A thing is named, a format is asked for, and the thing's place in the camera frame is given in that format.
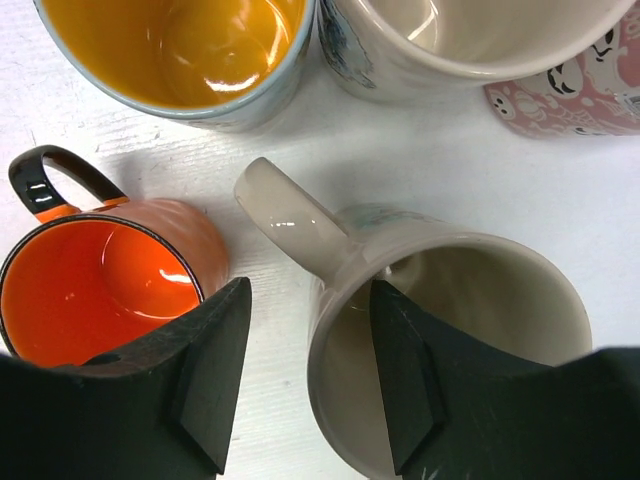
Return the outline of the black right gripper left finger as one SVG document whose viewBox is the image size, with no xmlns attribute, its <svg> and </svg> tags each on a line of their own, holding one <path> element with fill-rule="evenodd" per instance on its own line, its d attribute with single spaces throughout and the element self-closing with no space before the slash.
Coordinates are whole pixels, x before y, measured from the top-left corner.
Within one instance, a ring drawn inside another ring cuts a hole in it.
<svg viewBox="0 0 640 480">
<path fill-rule="evenodd" d="M 213 479 L 226 466 L 252 308 L 238 277 L 80 366 L 1 359 L 5 479 Z"/>
</svg>

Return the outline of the blue mug orange interior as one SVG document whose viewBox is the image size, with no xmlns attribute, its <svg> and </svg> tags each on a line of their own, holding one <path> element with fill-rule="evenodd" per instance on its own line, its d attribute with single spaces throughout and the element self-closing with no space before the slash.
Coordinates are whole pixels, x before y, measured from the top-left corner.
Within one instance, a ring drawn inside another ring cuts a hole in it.
<svg viewBox="0 0 640 480">
<path fill-rule="evenodd" d="M 154 117 L 248 131 L 291 102 L 313 1 L 37 1 L 56 46 L 93 86 Z"/>
</svg>

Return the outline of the cream coral-pattern mug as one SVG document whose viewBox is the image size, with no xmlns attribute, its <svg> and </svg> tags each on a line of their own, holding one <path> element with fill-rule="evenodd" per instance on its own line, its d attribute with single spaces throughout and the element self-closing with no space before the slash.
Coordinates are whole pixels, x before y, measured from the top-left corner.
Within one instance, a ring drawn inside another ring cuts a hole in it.
<svg viewBox="0 0 640 480">
<path fill-rule="evenodd" d="M 573 285 L 517 242 L 387 204 L 331 213 L 264 158 L 244 170 L 234 195 L 253 223 L 313 276 L 311 408 L 333 450 L 369 479 L 394 475 L 368 320 L 373 280 L 530 361 L 558 365 L 592 348 Z"/>
</svg>

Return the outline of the cream seahorse mug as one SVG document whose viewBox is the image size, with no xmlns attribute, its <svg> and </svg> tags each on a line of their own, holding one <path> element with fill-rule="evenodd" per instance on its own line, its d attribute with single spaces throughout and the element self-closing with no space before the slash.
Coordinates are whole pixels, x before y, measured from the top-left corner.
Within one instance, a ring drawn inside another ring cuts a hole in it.
<svg viewBox="0 0 640 480">
<path fill-rule="evenodd" d="M 627 0 L 320 1 L 318 34 L 336 83 L 375 103 L 528 77 L 584 51 Z"/>
</svg>

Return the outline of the orange black-handled mug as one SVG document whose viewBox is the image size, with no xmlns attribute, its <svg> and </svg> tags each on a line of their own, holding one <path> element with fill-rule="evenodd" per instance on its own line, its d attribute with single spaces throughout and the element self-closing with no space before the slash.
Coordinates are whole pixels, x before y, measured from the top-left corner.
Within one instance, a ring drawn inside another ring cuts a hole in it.
<svg viewBox="0 0 640 480">
<path fill-rule="evenodd" d="M 221 233 L 188 203 L 133 200 L 54 145 L 20 154 L 8 177 L 38 222 L 1 269 L 1 335 L 22 360 L 83 364 L 192 310 L 228 281 Z"/>
</svg>

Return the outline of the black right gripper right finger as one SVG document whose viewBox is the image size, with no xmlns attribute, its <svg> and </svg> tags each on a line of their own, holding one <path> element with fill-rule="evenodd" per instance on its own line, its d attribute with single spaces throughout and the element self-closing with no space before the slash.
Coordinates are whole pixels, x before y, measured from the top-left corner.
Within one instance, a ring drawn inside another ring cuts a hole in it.
<svg viewBox="0 0 640 480">
<path fill-rule="evenodd" d="M 635 479 L 639 351 L 552 367 L 491 347 L 371 285 L 394 470 L 405 479 Z"/>
</svg>

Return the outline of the pink ghost pumpkin mug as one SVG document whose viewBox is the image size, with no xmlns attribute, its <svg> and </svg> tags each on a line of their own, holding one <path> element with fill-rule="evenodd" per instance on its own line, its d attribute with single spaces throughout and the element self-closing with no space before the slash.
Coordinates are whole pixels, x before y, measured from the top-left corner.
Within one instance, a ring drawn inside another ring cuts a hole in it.
<svg viewBox="0 0 640 480">
<path fill-rule="evenodd" d="M 536 75 L 484 87 L 493 112 L 531 138 L 639 134 L 639 5 L 589 49 Z"/>
</svg>

